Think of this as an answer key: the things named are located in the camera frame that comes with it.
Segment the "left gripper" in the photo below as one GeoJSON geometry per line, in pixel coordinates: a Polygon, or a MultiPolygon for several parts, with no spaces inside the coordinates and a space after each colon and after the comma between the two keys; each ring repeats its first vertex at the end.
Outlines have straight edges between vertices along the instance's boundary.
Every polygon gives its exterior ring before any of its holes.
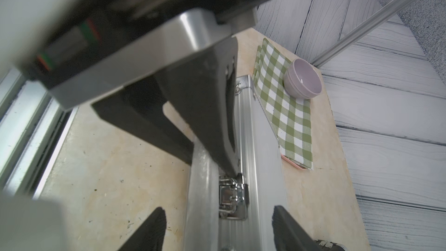
{"type": "Polygon", "coordinates": [[[230,36],[249,28],[248,13],[266,1],[79,0],[20,71],[66,110],[131,84],[93,110],[191,165],[194,144],[164,114],[168,100],[222,171],[236,177],[238,42],[230,36]]]}

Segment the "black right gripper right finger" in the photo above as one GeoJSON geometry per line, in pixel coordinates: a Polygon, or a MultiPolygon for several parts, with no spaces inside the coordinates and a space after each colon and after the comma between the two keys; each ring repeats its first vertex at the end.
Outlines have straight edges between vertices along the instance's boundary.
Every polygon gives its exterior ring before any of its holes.
{"type": "Polygon", "coordinates": [[[274,207],[272,227],[277,251],[321,251],[283,206],[274,207]]]}

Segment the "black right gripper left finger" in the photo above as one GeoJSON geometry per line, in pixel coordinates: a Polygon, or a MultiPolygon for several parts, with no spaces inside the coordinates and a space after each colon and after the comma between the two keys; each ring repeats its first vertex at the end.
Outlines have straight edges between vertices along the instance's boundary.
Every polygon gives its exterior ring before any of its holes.
{"type": "Polygon", "coordinates": [[[166,229],[166,212],[162,207],[158,207],[125,241],[119,251],[161,251],[166,229]]]}

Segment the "silver aluminium poker case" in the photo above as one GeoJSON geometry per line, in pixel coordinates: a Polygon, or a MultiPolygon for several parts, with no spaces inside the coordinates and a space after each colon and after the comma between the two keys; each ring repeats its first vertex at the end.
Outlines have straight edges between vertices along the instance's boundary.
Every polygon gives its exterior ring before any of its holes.
{"type": "Polygon", "coordinates": [[[201,142],[195,144],[184,231],[186,251],[273,251],[274,207],[286,206],[278,141],[254,82],[238,77],[236,154],[240,170],[226,177],[201,142]]]}

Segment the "black poker case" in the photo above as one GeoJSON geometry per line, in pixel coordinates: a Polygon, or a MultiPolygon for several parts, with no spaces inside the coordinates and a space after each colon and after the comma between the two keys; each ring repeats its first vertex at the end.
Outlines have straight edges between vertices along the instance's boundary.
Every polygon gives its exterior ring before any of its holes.
{"type": "Polygon", "coordinates": [[[316,244],[322,251],[347,251],[344,245],[336,244],[331,241],[317,240],[316,244]]]}

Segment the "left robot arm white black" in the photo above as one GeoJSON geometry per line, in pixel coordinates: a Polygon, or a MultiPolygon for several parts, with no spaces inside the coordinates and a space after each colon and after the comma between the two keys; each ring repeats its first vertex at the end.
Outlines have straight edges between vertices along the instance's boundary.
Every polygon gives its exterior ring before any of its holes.
{"type": "Polygon", "coordinates": [[[90,102],[116,127],[192,162],[169,102],[222,171],[240,172],[238,42],[268,0],[1,0],[1,66],[66,110],[90,102]]]}

